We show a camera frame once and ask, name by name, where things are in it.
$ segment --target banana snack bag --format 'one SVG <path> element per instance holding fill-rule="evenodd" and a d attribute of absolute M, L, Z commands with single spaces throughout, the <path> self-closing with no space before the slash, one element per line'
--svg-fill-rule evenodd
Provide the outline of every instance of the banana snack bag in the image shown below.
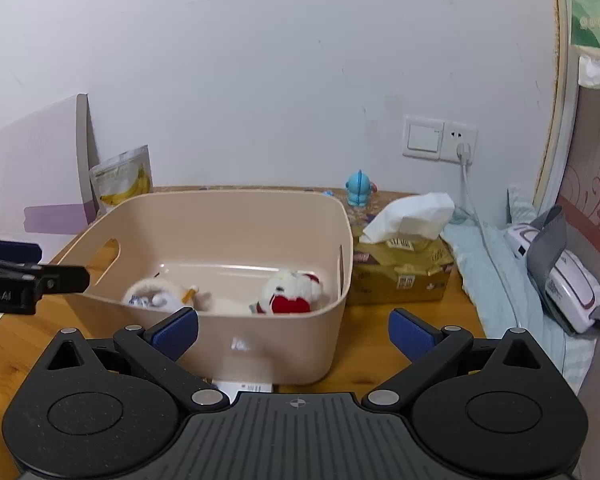
<path fill-rule="evenodd" d="M 153 189 L 149 147 L 141 146 L 91 168 L 91 185 L 100 211 L 109 212 L 132 196 Z"/>

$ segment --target crosshair circle logo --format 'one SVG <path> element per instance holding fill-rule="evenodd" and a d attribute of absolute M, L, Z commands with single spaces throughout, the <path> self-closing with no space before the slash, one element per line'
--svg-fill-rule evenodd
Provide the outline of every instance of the crosshair circle logo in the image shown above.
<path fill-rule="evenodd" d="M 306 400 L 297 397 L 289 402 L 296 410 L 306 406 Z"/>

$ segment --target triangular cutout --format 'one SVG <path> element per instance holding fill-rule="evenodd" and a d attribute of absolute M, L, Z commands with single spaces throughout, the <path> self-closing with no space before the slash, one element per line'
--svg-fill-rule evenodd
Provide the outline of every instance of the triangular cutout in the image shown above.
<path fill-rule="evenodd" d="M 48 370 L 61 370 L 62 368 L 72 368 L 75 366 L 80 366 L 82 364 L 82 359 L 78 355 L 78 352 L 75 351 L 75 346 L 71 341 L 64 341 L 54 358 L 51 359 L 49 363 Z"/>
<path fill-rule="evenodd" d="M 512 343 L 507 356 L 504 358 L 504 364 L 521 368 L 533 368 L 535 370 L 540 367 L 540 363 L 538 363 L 531 350 L 529 350 L 529 347 L 524 341 L 520 340 Z"/>

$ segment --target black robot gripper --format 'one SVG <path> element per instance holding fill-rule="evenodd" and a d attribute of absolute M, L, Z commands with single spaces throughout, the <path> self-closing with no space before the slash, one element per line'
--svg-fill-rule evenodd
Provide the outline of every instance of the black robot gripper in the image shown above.
<path fill-rule="evenodd" d="M 5 412 L 23 478 L 567 479 L 587 434 L 573 392 L 524 329 L 501 340 L 437 330 L 403 309 L 412 364 L 353 394 L 225 394 L 174 361 L 195 341 L 183 308 L 144 330 L 62 329 Z"/>

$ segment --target ribbed black surface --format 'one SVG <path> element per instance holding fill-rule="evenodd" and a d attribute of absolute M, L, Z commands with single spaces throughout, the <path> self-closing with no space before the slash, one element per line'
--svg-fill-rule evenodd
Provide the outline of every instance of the ribbed black surface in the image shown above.
<path fill-rule="evenodd" d="M 32 474 L 24 479 L 34 480 Z M 242 394 L 224 412 L 192 416 L 163 455 L 121 480 L 459 480 L 395 415 L 350 394 Z"/>

